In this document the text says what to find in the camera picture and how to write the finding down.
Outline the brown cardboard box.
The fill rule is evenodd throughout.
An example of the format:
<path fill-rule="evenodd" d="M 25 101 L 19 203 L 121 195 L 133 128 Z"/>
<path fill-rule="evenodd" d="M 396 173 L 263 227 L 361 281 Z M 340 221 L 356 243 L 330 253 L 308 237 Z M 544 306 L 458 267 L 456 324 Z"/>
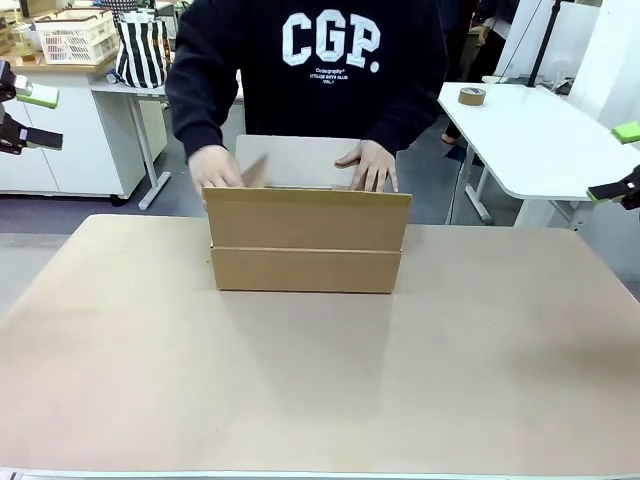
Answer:
<path fill-rule="evenodd" d="M 204 190 L 216 285 L 227 291 L 389 294 L 412 197 L 350 188 L 353 139 L 238 136 L 241 188 Z"/>

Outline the person's right forearm black sleeve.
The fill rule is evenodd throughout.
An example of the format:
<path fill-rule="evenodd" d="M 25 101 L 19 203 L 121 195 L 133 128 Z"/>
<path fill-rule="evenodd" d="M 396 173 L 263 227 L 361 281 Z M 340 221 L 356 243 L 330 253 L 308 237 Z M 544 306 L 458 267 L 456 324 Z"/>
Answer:
<path fill-rule="evenodd" d="M 230 81 L 204 81 L 198 78 L 168 80 L 166 94 L 172 111 L 176 138 L 182 143 L 187 158 L 206 146 L 222 146 L 222 124 L 238 92 L 234 78 Z"/>

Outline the person's right hand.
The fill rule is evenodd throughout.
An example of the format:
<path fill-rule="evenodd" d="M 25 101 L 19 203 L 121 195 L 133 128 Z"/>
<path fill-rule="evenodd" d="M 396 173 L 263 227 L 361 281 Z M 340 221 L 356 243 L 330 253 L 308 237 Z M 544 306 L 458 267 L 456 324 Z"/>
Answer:
<path fill-rule="evenodd" d="M 205 146 L 188 159 L 188 168 L 198 192 L 204 188 L 242 188 L 244 181 L 235 158 L 222 146 Z"/>

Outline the person's left hand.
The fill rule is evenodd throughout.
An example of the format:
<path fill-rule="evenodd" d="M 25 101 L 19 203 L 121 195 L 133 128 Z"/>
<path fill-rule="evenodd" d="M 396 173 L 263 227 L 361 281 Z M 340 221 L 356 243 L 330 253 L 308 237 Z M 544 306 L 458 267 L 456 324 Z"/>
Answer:
<path fill-rule="evenodd" d="M 394 193 L 399 192 L 396 159 L 384 147 L 372 140 L 361 140 L 346 155 L 335 161 L 337 168 L 354 165 L 350 189 L 382 193 L 386 182 L 391 182 Z"/>

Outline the white cabinet wooden top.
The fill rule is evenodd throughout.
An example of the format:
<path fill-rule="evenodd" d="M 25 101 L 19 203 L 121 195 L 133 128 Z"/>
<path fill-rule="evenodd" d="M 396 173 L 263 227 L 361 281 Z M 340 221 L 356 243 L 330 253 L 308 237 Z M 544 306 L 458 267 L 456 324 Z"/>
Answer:
<path fill-rule="evenodd" d="M 4 104 L 6 111 L 26 126 L 62 134 L 63 146 L 27 148 L 19 156 L 0 152 L 0 193 L 129 198 L 145 167 L 128 103 L 91 90 L 115 57 L 96 66 L 4 58 L 13 72 L 59 91 L 55 109 L 12 100 Z"/>

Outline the white plastic basket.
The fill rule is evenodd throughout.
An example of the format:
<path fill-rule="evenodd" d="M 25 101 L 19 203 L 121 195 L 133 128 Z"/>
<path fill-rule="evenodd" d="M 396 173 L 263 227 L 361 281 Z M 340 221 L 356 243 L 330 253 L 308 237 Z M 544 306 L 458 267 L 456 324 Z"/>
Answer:
<path fill-rule="evenodd" d="M 67 7 L 33 21 L 50 65 L 98 65 L 119 49 L 113 14 L 99 7 Z"/>

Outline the large white table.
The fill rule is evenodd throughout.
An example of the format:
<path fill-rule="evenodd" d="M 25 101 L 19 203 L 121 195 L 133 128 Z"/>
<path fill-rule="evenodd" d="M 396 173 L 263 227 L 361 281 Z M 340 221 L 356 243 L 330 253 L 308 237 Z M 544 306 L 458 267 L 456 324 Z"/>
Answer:
<path fill-rule="evenodd" d="M 458 103 L 459 90 L 486 91 L 484 104 Z M 522 200 L 517 228 L 544 228 L 555 217 L 577 231 L 590 219 L 591 186 L 614 182 L 640 165 L 640 150 L 622 145 L 609 130 L 561 97 L 513 84 L 446 83 L 438 98 L 467 142 L 447 223 L 457 222 L 475 158 L 509 196 Z"/>

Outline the white desk grey legs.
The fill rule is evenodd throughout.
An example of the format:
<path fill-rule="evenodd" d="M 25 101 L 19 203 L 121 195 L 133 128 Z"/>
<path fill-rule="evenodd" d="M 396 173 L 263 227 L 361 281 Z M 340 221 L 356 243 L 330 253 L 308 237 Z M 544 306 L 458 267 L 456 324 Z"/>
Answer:
<path fill-rule="evenodd" d="M 157 196 L 162 192 L 166 184 L 170 181 L 171 173 L 169 171 L 163 171 L 160 175 L 158 175 L 156 172 L 156 157 L 151 152 L 151 145 L 149 136 L 144 126 L 144 119 L 140 102 L 142 100 L 154 101 L 158 103 L 166 101 L 167 97 L 164 87 L 159 86 L 151 89 L 129 87 L 121 83 L 109 84 L 106 80 L 98 80 L 92 83 L 90 85 L 90 88 L 93 92 L 121 94 L 126 96 L 128 109 L 132 115 L 132 119 L 135 125 L 138 144 L 143 157 L 147 177 L 150 181 L 149 190 L 138 203 L 138 208 L 141 211 L 146 211 L 152 205 Z"/>

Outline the black white striped bag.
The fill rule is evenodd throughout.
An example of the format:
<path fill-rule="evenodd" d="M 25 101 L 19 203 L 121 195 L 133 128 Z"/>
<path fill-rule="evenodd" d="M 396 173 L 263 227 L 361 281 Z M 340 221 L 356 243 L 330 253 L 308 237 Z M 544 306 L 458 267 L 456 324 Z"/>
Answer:
<path fill-rule="evenodd" d="M 129 87 L 152 89 L 165 84 L 171 50 L 165 22 L 152 10 L 122 12 L 116 21 L 120 46 L 116 76 Z"/>

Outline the white board panel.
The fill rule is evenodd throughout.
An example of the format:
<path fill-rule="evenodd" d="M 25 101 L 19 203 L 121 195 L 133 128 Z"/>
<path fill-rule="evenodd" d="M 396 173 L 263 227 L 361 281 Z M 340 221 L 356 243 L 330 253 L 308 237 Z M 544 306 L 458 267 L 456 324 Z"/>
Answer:
<path fill-rule="evenodd" d="M 520 0 L 494 75 L 506 83 L 527 83 L 554 0 Z M 537 85 L 556 90 L 573 81 L 600 13 L 598 6 L 563 0 Z"/>

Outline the black stand pole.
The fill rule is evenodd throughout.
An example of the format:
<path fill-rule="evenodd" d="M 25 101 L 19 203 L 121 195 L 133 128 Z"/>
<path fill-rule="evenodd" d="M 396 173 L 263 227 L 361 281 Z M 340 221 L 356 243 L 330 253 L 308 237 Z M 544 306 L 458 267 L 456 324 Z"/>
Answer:
<path fill-rule="evenodd" d="M 544 60 L 544 56 L 546 53 L 546 50 L 548 48 L 550 39 L 551 39 L 551 35 L 553 33 L 554 30 L 554 26 L 555 23 L 557 21 L 557 17 L 559 15 L 559 12 L 561 10 L 561 4 L 562 4 L 563 0 L 554 0 L 553 6 L 551 8 L 551 13 L 550 13 L 550 17 L 549 17 L 549 21 L 547 23 L 545 32 L 544 32 L 544 36 L 542 38 L 542 42 L 540 45 L 540 48 L 538 50 L 538 54 L 536 56 L 536 59 L 534 61 L 533 64 L 533 68 L 532 71 L 529 75 L 529 78 L 527 80 L 526 86 L 528 88 L 533 88 L 536 84 L 536 79 L 538 77 L 542 62 Z"/>

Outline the background person dark clothes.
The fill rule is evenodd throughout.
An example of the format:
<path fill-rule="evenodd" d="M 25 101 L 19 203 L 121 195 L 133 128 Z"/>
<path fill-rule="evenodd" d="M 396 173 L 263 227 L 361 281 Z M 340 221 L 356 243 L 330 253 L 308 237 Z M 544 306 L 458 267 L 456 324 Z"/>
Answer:
<path fill-rule="evenodd" d="M 466 80 L 480 83 L 492 75 L 506 44 L 520 0 L 439 0 L 448 55 L 446 82 L 457 78 L 468 32 L 479 27 L 480 48 Z"/>

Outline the black hoodie torso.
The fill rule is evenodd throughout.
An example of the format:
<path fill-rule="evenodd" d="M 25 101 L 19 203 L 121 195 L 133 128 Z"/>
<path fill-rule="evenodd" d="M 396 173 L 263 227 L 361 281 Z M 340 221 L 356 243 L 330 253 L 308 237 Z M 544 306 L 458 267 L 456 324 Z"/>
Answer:
<path fill-rule="evenodd" d="M 363 140 L 394 98 L 446 71 L 436 0 L 193 0 L 167 82 L 234 78 L 250 135 Z"/>

